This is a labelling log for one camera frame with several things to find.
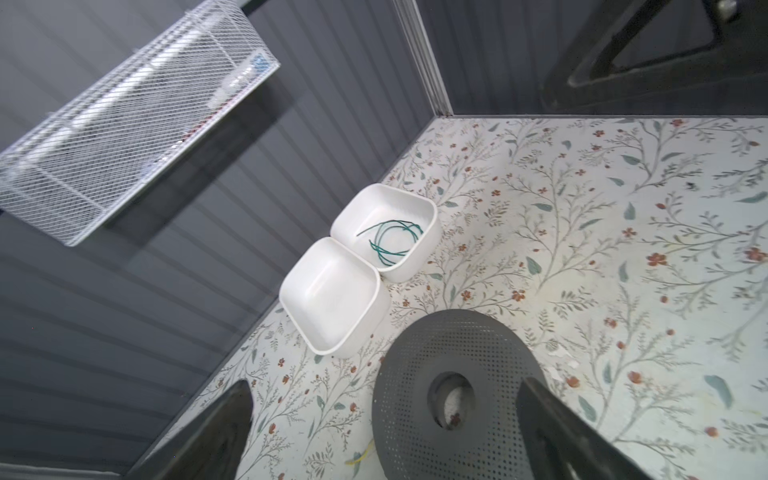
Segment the grey perforated cable spool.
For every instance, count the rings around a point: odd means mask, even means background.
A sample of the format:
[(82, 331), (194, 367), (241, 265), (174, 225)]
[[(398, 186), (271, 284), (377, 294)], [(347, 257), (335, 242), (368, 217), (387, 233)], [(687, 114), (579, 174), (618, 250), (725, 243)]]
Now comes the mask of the grey perforated cable spool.
[(471, 310), (428, 314), (385, 355), (372, 403), (389, 479), (530, 479), (516, 400), (545, 378), (506, 325)]

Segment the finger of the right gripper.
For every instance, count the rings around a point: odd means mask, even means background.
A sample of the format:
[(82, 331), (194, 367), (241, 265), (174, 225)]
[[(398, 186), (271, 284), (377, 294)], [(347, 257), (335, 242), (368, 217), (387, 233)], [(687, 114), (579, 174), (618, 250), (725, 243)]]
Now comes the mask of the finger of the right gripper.
[(767, 73), (765, 1), (704, 1), (712, 41), (616, 66), (615, 58), (667, 5), (666, 1), (603, 2), (543, 82), (543, 105), (568, 111)]

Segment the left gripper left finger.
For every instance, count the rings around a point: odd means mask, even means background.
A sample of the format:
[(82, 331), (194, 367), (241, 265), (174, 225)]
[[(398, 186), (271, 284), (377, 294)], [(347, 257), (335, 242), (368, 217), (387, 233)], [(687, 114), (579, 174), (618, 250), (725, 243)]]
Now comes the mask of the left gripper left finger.
[(252, 426), (249, 383), (235, 382), (129, 479), (234, 479)]

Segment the white tray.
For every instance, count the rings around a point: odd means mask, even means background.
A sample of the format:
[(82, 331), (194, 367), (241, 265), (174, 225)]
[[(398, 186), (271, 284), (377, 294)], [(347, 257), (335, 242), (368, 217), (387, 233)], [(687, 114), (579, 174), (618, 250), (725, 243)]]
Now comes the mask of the white tray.
[(361, 190), (333, 222), (330, 236), (392, 283), (414, 277), (442, 237), (430, 199), (375, 183)]
[(342, 359), (363, 348), (391, 305), (378, 271), (330, 237), (298, 260), (279, 300), (312, 352)]

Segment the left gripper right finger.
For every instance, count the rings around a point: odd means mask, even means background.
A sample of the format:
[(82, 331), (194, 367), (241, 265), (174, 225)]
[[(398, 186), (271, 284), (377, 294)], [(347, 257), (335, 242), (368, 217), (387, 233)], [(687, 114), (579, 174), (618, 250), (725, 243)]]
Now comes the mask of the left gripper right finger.
[(650, 479), (538, 379), (522, 380), (516, 410), (535, 479)]

